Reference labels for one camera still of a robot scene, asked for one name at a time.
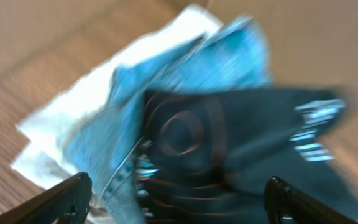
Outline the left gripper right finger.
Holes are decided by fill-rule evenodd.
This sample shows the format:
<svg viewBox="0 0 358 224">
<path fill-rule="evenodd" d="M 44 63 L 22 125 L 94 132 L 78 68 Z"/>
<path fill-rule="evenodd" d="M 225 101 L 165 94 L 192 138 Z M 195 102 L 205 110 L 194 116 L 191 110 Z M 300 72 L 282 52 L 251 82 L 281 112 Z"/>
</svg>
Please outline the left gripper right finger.
<svg viewBox="0 0 358 224">
<path fill-rule="evenodd" d="M 265 185 L 264 209 L 270 224 L 358 224 L 279 177 Z"/>
</svg>

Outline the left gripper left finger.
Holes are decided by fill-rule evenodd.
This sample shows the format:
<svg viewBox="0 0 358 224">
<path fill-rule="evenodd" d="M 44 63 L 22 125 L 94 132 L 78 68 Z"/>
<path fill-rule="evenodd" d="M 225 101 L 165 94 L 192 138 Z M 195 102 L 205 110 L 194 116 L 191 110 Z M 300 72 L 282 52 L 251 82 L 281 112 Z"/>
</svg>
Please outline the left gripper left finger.
<svg viewBox="0 0 358 224">
<path fill-rule="evenodd" d="M 90 210 L 91 178 L 79 172 L 0 215 L 0 224 L 83 224 Z"/>
</svg>

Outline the black cycling jersey orange lines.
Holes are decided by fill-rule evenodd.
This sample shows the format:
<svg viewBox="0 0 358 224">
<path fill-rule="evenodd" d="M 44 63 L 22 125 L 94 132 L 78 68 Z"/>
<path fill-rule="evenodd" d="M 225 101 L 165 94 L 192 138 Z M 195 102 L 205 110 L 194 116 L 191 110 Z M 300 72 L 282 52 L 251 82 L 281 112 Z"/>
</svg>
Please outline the black cycling jersey orange lines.
<svg viewBox="0 0 358 224">
<path fill-rule="evenodd" d="M 267 223 L 264 188 L 283 178 L 358 220 L 358 200 L 318 141 L 346 104 L 330 90 L 190 95 L 147 110 L 141 204 L 148 223 Z"/>
</svg>

